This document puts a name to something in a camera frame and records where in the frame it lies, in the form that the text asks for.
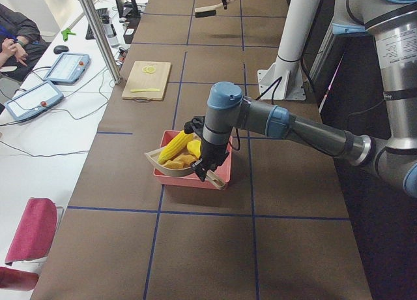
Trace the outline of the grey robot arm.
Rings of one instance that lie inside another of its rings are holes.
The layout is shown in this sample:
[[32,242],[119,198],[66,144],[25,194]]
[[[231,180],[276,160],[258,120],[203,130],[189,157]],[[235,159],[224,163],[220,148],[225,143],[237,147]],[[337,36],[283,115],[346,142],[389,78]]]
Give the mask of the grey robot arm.
[[310,146],[348,160],[388,184],[416,195],[416,0],[336,0],[334,32],[365,31],[375,38],[388,112],[387,140],[291,114],[285,108],[245,97],[231,82],[212,86],[207,112],[184,126],[201,138],[201,157],[192,165],[200,180],[221,166],[233,129]]

